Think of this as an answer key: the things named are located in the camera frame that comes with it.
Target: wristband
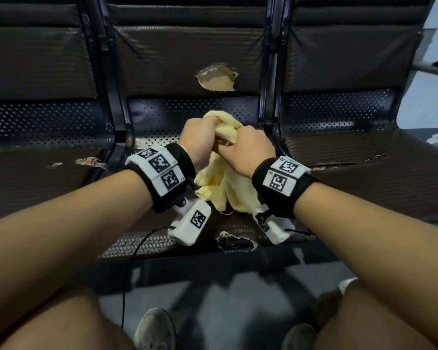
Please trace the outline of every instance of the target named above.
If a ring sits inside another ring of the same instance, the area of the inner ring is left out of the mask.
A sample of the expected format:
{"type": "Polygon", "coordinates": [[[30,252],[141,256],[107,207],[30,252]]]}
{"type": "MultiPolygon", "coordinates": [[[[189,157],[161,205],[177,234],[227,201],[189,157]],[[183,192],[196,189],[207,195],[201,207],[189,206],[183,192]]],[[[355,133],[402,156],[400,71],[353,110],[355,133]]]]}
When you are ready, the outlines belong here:
{"type": "Polygon", "coordinates": [[[153,211],[164,212],[175,205],[195,177],[195,167],[187,151],[179,144],[152,146],[125,161],[145,182],[153,199],[153,211]]]}
{"type": "Polygon", "coordinates": [[[318,182],[309,173],[308,167],[288,156],[269,158],[255,170],[252,183],[274,216],[294,219],[295,202],[318,182]]]}

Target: forearm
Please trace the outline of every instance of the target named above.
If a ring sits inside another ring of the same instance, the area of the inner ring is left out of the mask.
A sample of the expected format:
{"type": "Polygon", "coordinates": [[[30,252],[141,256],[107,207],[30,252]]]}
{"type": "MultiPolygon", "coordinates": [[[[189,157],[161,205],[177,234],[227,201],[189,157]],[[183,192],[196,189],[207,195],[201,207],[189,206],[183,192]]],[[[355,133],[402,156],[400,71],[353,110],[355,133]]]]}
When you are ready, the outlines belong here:
{"type": "Polygon", "coordinates": [[[319,183],[294,213],[370,290],[438,342],[438,227],[319,183]]]}
{"type": "Polygon", "coordinates": [[[150,207],[126,170],[0,219],[0,332],[90,264],[150,207]]]}

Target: leg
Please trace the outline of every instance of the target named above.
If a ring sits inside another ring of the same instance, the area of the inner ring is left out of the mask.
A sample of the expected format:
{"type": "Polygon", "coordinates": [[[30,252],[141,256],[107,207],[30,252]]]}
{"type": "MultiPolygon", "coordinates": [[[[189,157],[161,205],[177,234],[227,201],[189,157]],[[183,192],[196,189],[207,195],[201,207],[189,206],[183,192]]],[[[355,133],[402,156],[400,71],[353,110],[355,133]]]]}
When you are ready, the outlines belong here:
{"type": "Polygon", "coordinates": [[[89,288],[65,288],[0,336],[0,350],[134,350],[89,288]]]}
{"type": "Polygon", "coordinates": [[[336,316],[318,334],[314,348],[437,350],[358,281],[347,288],[336,316]]]}

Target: cloth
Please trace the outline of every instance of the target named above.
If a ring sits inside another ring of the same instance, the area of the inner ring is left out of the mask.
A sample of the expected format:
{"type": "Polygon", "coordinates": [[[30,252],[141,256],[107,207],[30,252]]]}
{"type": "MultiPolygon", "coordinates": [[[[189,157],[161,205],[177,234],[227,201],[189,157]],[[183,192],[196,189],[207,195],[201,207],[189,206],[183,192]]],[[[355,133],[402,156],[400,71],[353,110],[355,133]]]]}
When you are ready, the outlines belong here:
{"type": "MultiPolygon", "coordinates": [[[[222,121],[216,126],[216,136],[235,144],[237,129],[243,125],[224,111],[208,111],[204,117],[210,116],[222,121]]],[[[208,166],[198,172],[195,183],[201,187],[196,195],[210,201],[219,212],[226,209],[227,201],[234,210],[249,214],[261,206],[251,179],[236,173],[216,152],[211,152],[208,166]]]]}

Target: white wall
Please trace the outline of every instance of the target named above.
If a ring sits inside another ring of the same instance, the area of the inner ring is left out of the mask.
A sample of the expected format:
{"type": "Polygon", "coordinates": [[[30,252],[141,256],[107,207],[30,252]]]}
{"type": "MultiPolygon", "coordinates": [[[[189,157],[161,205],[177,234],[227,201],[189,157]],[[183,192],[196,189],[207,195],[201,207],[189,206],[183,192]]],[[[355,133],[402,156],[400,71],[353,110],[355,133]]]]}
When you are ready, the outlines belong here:
{"type": "MultiPolygon", "coordinates": [[[[438,29],[438,0],[430,12],[425,28],[438,29]]],[[[425,60],[438,61],[438,30],[425,60]]],[[[403,129],[438,128],[438,76],[417,72],[401,103],[397,124],[403,129]]]]}

